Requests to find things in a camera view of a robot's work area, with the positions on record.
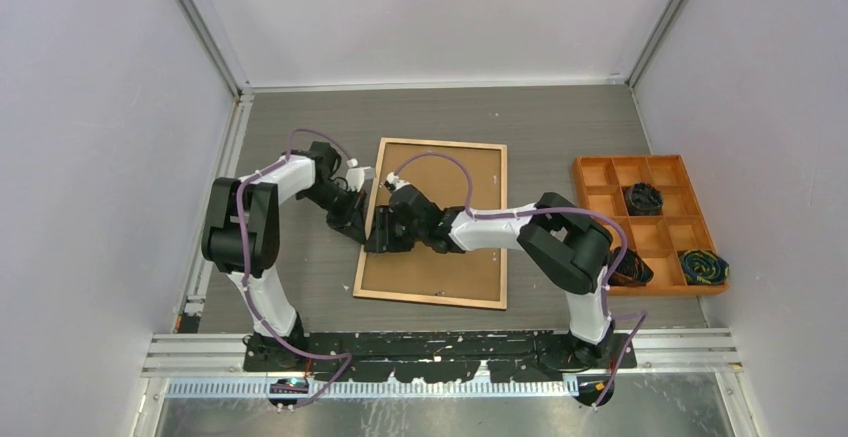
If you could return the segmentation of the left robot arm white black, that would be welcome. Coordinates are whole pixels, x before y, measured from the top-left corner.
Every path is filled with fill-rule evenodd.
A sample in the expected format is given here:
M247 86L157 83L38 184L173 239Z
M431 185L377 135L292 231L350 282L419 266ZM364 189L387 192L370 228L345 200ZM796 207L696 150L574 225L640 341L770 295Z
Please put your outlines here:
M253 332L243 340L245 370L293 371L313 356L276 267L281 205L306 199L325 211L330 229L362 244L365 184L374 176L374 168L315 141L248 176L212 183L201 252L237 287L251 315Z

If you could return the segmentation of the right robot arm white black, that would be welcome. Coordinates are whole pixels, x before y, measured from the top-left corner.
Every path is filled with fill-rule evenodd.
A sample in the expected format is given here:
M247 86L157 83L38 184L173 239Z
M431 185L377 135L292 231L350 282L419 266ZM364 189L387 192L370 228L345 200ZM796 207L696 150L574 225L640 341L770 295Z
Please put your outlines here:
M609 357L615 329L607 304L613 237L588 210L554 192L501 210L440 207L408 183L392 184L389 192L365 251L408 252L417 244L440 254L522 251L566 294L570 324L564 345L571 360L591 368Z

